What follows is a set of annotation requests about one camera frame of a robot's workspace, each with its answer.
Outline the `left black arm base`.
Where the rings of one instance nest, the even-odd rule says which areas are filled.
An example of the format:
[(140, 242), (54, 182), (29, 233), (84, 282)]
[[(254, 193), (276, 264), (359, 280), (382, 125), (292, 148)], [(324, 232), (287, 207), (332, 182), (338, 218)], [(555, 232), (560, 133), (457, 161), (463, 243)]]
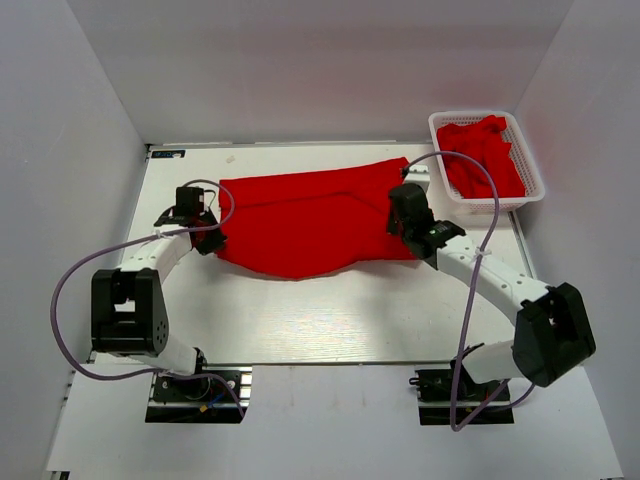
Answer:
[(202, 372), (218, 375), (222, 381), (210, 377), (178, 380), (154, 376), (145, 422), (240, 424), (250, 403), (253, 369), (250, 366), (206, 365)]

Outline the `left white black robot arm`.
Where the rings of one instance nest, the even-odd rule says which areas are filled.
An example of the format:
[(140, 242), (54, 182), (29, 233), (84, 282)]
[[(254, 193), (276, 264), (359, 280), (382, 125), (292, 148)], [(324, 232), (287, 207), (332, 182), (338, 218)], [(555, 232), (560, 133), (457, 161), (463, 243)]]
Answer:
[(174, 205), (156, 220), (151, 238), (118, 267), (93, 275), (92, 348), (178, 374), (177, 387), (188, 398), (205, 396), (212, 377), (202, 368), (204, 355), (171, 333), (162, 286), (183, 257), (216, 253), (226, 240), (205, 189), (177, 187)]

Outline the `red t shirt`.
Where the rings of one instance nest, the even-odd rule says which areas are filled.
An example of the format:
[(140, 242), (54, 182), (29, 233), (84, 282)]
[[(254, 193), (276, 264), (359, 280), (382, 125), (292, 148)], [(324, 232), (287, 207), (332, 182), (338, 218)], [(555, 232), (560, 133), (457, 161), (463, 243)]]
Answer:
[(223, 179), (227, 237), (219, 258), (258, 274), (301, 280), (363, 261), (409, 261), (388, 233), (390, 190), (404, 157), (317, 172)]

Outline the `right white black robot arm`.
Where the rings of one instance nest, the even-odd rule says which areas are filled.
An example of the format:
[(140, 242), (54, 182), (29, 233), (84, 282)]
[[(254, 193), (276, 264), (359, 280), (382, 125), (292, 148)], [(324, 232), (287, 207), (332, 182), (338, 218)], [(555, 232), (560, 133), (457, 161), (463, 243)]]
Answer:
[(389, 193), (388, 230), (418, 259), (481, 296), (513, 325), (507, 341), (463, 349), (452, 361), (451, 384), (472, 399), (489, 382), (524, 378), (547, 387), (593, 356), (596, 342), (579, 290), (548, 285), (512, 269), (477, 247), (450, 221), (438, 221), (426, 194), (413, 183)]

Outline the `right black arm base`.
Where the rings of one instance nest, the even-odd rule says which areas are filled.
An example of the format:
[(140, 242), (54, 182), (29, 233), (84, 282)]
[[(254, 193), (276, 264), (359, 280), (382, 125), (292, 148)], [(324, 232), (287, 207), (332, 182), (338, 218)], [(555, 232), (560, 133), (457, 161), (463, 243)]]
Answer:
[[(453, 367), (418, 369), (409, 379), (409, 385), (415, 389), (418, 400), (418, 415), (421, 426), (448, 426), (450, 424), (450, 400), (453, 381)], [(499, 381), (475, 384), (461, 374), (455, 423), (465, 418), (499, 388)], [(510, 392), (507, 387), (500, 391), (494, 400), (475, 416), (470, 425), (508, 425), (514, 423)]]

